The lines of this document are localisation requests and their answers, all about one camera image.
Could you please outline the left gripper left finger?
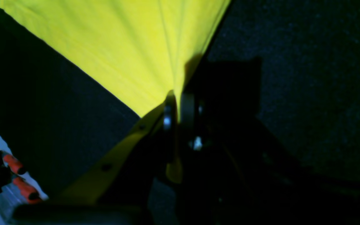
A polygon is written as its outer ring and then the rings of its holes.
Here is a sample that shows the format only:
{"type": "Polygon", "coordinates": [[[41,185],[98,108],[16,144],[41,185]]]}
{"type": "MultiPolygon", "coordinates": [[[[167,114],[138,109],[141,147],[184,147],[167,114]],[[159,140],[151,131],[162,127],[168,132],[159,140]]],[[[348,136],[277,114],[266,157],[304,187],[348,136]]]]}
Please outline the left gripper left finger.
{"type": "Polygon", "coordinates": [[[174,158],[177,107],[174,91],[129,134],[73,182],[54,203],[145,204],[160,167],[174,158]]]}

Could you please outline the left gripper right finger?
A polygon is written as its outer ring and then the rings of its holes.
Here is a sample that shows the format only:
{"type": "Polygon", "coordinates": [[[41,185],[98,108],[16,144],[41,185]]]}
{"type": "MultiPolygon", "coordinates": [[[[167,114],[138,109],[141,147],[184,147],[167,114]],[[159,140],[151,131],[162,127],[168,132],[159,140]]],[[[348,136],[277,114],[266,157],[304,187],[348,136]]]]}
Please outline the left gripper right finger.
{"type": "Polygon", "coordinates": [[[181,224],[360,225],[360,182],[320,175],[256,118],[181,98],[181,224]]]}

